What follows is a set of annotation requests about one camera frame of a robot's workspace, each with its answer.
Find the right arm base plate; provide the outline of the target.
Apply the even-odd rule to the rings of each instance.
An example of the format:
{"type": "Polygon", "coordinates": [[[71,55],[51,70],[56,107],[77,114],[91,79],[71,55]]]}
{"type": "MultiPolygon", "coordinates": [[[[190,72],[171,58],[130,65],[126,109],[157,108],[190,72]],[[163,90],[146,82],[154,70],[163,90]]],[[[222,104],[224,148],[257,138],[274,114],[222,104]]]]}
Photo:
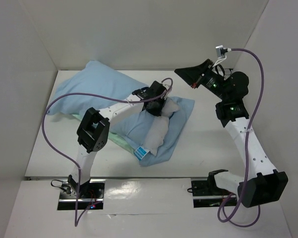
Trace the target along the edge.
{"type": "Polygon", "coordinates": [[[230,194],[229,191],[218,188],[215,184],[214,176],[228,170],[211,171],[207,178],[191,180],[191,187],[187,192],[193,196],[194,208],[219,207],[223,200],[230,194]]]}

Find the light blue pillowcase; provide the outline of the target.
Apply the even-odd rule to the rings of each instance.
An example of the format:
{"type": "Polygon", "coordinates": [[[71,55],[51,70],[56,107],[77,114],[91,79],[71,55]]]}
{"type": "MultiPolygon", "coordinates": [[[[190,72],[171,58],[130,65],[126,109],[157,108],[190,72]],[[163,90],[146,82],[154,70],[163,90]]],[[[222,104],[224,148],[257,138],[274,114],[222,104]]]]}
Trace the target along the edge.
{"type": "MultiPolygon", "coordinates": [[[[58,101],[50,107],[47,114],[57,113],[76,115],[82,119],[86,110],[93,107],[100,110],[115,104],[112,99],[125,100],[133,91],[146,85],[126,76],[99,61],[90,61],[85,68],[72,78],[58,85],[54,99],[58,101]]],[[[170,97],[180,107],[169,119],[168,133],[157,155],[150,152],[139,162],[141,166],[152,166],[170,160],[180,134],[188,121],[195,102],[191,99],[170,97]]],[[[142,146],[152,125],[154,116],[147,111],[133,114],[110,129],[110,139],[123,138],[136,150],[142,146]]]]}

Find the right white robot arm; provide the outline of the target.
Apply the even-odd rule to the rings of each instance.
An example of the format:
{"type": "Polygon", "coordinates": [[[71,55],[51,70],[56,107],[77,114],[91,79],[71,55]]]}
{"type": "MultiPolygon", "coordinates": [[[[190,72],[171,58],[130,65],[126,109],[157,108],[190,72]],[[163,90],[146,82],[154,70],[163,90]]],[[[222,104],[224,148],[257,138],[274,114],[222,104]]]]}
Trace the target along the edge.
{"type": "Polygon", "coordinates": [[[243,177],[228,170],[208,174],[206,188],[211,194],[229,191],[247,207],[278,201],[288,183],[288,176],[269,160],[250,125],[243,98],[248,94],[249,78],[240,71],[228,78],[213,71],[209,59],[202,64],[174,71],[193,89],[204,86],[221,102],[215,106],[216,116],[233,139],[245,165],[243,177]]]}

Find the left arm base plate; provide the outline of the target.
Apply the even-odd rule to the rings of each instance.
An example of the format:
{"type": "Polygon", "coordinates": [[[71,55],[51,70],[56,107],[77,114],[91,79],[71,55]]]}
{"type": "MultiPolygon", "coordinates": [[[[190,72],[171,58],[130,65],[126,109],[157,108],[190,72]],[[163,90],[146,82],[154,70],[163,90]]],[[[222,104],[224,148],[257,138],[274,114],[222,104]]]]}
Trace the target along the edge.
{"type": "MultiPolygon", "coordinates": [[[[70,187],[66,179],[53,179],[50,185],[59,189],[58,211],[74,211],[76,192],[70,187]]],[[[87,188],[79,195],[78,210],[102,210],[104,199],[104,179],[91,179],[87,188]]]]}

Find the white pillow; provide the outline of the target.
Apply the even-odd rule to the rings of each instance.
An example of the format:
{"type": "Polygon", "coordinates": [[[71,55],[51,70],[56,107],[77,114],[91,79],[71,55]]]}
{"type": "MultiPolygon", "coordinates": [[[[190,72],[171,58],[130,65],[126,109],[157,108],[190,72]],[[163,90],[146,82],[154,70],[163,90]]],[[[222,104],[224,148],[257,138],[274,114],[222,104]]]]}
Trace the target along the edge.
{"type": "Polygon", "coordinates": [[[142,146],[148,149],[154,156],[157,155],[158,148],[163,145],[168,133],[169,119],[180,107],[171,98],[167,98],[161,111],[161,116],[154,117],[152,125],[145,137],[142,146]]]}

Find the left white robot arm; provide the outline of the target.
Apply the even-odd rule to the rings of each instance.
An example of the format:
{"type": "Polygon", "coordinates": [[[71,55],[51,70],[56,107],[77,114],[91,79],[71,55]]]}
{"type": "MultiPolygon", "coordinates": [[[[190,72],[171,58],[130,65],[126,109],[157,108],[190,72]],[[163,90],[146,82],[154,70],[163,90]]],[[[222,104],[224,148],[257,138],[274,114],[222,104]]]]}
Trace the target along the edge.
{"type": "Polygon", "coordinates": [[[160,116],[172,86],[154,81],[149,87],[133,91],[125,100],[115,100],[112,106],[87,109],[77,129],[79,148],[75,165],[78,168],[68,177],[72,194],[82,198],[88,193],[94,159],[106,145],[110,128],[142,111],[160,116]]]}

